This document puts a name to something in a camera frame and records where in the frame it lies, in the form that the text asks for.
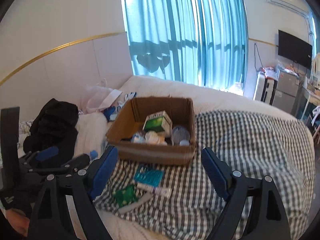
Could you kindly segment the left hand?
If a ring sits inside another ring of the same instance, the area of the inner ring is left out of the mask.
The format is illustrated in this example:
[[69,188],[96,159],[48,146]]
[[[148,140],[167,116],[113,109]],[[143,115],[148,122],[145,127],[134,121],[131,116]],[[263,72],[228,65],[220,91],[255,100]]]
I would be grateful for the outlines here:
[[5,211],[5,216],[15,231],[27,237],[30,219],[22,211],[9,209]]

